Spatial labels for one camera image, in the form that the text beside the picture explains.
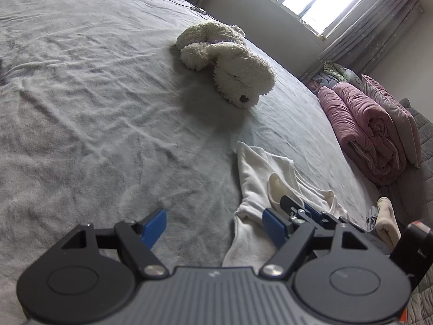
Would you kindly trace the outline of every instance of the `wall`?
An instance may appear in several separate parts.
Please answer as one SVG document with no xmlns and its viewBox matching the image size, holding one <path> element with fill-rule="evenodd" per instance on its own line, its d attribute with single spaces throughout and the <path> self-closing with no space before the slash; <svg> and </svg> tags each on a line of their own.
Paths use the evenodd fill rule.
<svg viewBox="0 0 433 325">
<path fill-rule="evenodd" d="M 433 12 L 427 11 L 370 75 L 433 122 Z"/>
<path fill-rule="evenodd" d="M 323 42 L 273 0 L 209 0 L 204 9 L 215 18 L 241 27 L 253 42 L 299 77 L 315 58 L 376 0 L 363 0 Z"/>
</svg>

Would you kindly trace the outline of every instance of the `pink pillow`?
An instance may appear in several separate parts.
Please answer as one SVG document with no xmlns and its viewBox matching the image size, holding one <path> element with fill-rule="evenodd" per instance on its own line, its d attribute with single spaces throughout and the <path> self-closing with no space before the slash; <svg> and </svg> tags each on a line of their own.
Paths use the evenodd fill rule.
<svg viewBox="0 0 433 325">
<path fill-rule="evenodd" d="M 389 114 L 397 128 L 406 157 L 412 165 L 419 168 L 421 164 L 421 140 L 413 116 L 373 78 L 364 74 L 361 75 L 361 78 L 364 85 L 363 93 L 376 101 Z"/>
</svg>

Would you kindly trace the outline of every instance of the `beige rolled towel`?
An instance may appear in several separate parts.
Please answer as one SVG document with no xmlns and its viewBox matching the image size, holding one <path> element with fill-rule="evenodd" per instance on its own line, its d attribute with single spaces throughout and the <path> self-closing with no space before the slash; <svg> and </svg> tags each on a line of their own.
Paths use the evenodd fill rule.
<svg viewBox="0 0 433 325">
<path fill-rule="evenodd" d="M 386 197 L 379 198 L 377 202 L 378 217 L 376 220 L 376 233 L 379 238 L 392 251 L 401 237 L 400 230 L 395 220 L 394 210 L 391 201 Z"/>
</svg>

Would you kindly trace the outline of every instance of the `pink blanket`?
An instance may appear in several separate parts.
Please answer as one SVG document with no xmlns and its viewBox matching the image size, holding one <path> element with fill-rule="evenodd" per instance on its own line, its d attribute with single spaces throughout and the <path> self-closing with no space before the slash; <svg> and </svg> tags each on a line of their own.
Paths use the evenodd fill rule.
<svg viewBox="0 0 433 325">
<path fill-rule="evenodd" d="M 397 130 L 386 111 L 348 83 L 318 93 L 343 151 L 378 185 L 394 182 L 406 167 Z"/>
</svg>

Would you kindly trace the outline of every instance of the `ribbed gray panel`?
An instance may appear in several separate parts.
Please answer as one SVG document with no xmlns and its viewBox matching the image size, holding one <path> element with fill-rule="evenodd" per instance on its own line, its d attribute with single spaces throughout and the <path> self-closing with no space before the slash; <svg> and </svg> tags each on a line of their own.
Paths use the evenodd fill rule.
<svg viewBox="0 0 433 325">
<path fill-rule="evenodd" d="M 166 280 L 143 283 L 129 305 L 94 325 L 324 324 L 296 304 L 283 282 L 259 279 L 250 268 L 178 268 Z"/>
</svg>

